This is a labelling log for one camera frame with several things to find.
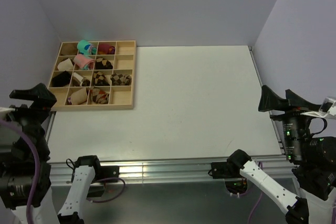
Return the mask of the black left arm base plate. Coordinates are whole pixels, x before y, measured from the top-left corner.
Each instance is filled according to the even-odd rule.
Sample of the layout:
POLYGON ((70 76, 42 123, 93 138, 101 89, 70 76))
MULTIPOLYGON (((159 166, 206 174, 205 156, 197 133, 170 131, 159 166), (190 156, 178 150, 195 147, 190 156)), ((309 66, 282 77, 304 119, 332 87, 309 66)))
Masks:
POLYGON ((101 166, 98 171, 98 174, 95 175, 92 181, 87 197, 88 198, 101 197, 103 193, 107 191, 107 184, 117 183, 118 177, 119 177, 119 166, 101 166), (108 181, 96 183, 96 181, 100 179, 106 179, 106 178, 112 178, 112 179, 108 181))

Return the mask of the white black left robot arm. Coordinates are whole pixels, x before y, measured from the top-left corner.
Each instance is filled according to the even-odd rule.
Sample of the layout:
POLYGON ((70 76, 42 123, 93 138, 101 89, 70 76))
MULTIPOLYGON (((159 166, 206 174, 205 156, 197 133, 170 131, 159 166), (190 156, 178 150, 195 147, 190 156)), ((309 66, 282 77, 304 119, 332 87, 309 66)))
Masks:
POLYGON ((50 180, 50 150, 42 123, 49 117, 56 96, 40 83, 28 90, 13 90, 9 97, 31 101, 27 106, 1 108, 1 141, 15 137, 1 153, 1 200, 21 223, 83 223, 81 209, 92 182, 102 176, 96 156, 80 157, 70 191, 55 211, 50 180))

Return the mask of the beige orange argyle sock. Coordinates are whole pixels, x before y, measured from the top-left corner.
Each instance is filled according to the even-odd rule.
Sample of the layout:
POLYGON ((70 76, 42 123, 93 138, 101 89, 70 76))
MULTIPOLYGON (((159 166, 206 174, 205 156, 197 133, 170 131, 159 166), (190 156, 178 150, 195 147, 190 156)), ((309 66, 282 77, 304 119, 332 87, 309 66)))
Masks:
POLYGON ((89 90, 91 104, 106 105, 110 99, 109 87, 91 87, 89 90))

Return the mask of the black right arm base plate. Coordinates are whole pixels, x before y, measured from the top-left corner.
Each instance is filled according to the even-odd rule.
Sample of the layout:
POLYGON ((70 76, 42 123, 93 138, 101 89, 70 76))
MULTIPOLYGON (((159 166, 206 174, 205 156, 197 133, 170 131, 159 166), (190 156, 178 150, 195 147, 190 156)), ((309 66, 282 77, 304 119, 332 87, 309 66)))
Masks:
POLYGON ((229 179, 239 176, 229 162, 212 162, 208 175, 213 179, 229 179))

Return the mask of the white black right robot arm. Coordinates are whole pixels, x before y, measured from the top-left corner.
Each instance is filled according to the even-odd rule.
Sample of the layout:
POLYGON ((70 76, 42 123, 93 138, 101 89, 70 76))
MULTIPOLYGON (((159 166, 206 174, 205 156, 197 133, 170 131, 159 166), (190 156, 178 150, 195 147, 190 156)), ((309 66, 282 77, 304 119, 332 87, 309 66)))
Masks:
POLYGON ((327 120, 335 119, 335 98, 314 104, 289 89, 285 95, 281 98, 263 85, 258 110, 279 111, 270 118, 282 123, 285 155, 295 165, 292 173, 300 194, 286 191, 242 150, 227 159, 228 173, 249 179, 278 206, 287 223, 335 223, 335 137, 310 131, 314 119, 323 121, 324 130, 327 120))

